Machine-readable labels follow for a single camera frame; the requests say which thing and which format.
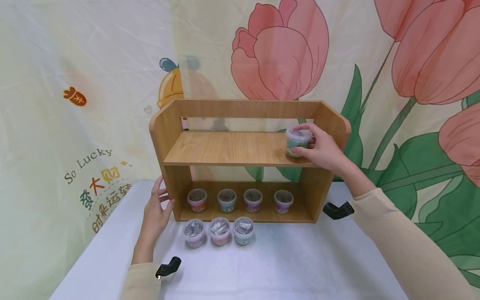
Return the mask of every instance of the lower shelf compartment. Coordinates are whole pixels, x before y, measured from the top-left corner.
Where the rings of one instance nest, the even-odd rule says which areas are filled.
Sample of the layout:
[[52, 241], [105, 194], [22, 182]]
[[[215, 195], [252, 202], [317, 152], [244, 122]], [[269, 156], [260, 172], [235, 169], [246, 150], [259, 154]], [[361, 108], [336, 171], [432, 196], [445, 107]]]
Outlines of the lower shelf compartment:
[[[229, 221], [234, 221], [240, 216], [247, 216], [254, 222], [280, 222], [280, 223], [313, 223], [313, 218], [305, 204], [304, 195], [300, 185], [294, 182], [229, 182], [229, 181], [193, 181], [189, 190], [204, 189], [207, 192], [207, 207], [201, 213], [194, 213], [190, 205], [184, 200], [180, 217], [177, 221], [188, 221], [193, 218], [202, 221], [211, 221], [222, 216]], [[217, 201], [218, 193], [222, 189], [232, 189], [237, 194], [235, 210], [229, 214], [220, 210]], [[262, 192], [263, 201], [260, 210], [254, 214], [249, 213], [243, 201], [243, 193], [247, 189], [258, 189]], [[273, 195], [278, 190], [287, 190], [293, 194], [294, 202], [287, 214], [279, 214], [275, 210]]]

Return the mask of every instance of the upper shelf surface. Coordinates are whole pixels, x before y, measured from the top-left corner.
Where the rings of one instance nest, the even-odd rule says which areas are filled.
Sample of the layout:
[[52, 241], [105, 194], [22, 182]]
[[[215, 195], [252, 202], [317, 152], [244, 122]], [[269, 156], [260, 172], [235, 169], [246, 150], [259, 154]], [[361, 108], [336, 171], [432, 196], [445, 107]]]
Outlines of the upper shelf surface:
[[170, 166], [316, 167], [286, 155], [282, 132], [183, 131], [163, 161]]

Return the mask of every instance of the wood grain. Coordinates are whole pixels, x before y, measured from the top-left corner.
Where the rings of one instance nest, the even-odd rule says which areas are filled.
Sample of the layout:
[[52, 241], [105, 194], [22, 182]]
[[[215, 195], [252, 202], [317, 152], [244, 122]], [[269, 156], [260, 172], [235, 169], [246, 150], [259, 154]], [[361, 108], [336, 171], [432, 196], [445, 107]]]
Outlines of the wood grain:
[[179, 113], [193, 118], [313, 119], [318, 101], [177, 100]]
[[[163, 160], [183, 132], [177, 105], [172, 101], [156, 113], [149, 123], [150, 135], [155, 148], [165, 186], [171, 199], [186, 198], [184, 191], [192, 183], [188, 166], [165, 166]], [[175, 219], [180, 217], [183, 203], [178, 201], [173, 209]]]
[[[350, 122], [323, 101], [319, 103], [313, 123], [331, 135], [340, 149], [345, 149], [351, 132]], [[322, 212], [333, 176], [323, 168], [303, 168], [300, 174], [299, 184], [308, 195], [305, 204], [315, 222]]]
[[[247, 216], [254, 222], [280, 222], [280, 223], [312, 223], [313, 218], [307, 212], [306, 205], [300, 186], [293, 182], [220, 182], [220, 181], [193, 181], [189, 188], [200, 188], [207, 192], [207, 208], [201, 213], [194, 213], [186, 197], [182, 199], [183, 209], [178, 221], [187, 221], [193, 218], [202, 221], [211, 221], [222, 216], [229, 221], [234, 221], [240, 216]], [[218, 193], [222, 189], [232, 189], [237, 194], [235, 210], [229, 214], [223, 213], [217, 201]], [[254, 214], [249, 213], [243, 201], [243, 193], [247, 189], [258, 189], [263, 194], [263, 201], [260, 210]], [[289, 212], [281, 215], [275, 210], [273, 195], [278, 190], [287, 190], [293, 194], [294, 203]]]
[[316, 167], [306, 158], [285, 153], [287, 137], [282, 132], [184, 131], [165, 165], [177, 166], [269, 166]]

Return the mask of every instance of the beige sleeve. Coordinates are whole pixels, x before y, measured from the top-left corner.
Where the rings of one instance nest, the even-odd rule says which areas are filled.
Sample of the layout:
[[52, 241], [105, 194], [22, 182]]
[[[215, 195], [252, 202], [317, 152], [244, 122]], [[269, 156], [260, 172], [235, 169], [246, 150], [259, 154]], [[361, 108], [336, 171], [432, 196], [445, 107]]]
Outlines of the beige sleeve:
[[155, 278], [155, 273], [159, 267], [154, 263], [131, 265], [120, 300], [157, 300], [161, 280]]
[[381, 189], [350, 204], [353, 219], [373, 240], [409, 299], [475, 299], [453, 262]]

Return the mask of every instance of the left hand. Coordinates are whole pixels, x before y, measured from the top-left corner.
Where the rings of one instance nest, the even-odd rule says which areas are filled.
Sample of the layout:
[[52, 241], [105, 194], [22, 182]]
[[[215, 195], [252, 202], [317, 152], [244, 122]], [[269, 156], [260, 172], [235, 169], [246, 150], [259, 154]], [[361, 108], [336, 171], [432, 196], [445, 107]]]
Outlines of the left hand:
[[152, 247], [155, 245], [160, 234], [167, 227], [170, 214], [175, 205], [175, 200], [171, 199], [165, 210], [163, 210], [161, 203], [170, 199], [167, 189], [160, 190], [160, 184], [163, 181], [163, 176], [160, 176], [153, 185], [152, 195], [148, 203], [145, 205], [144, 220], [142, 228], [140, 229], [140, 236], [138, 242], [145, 247]]

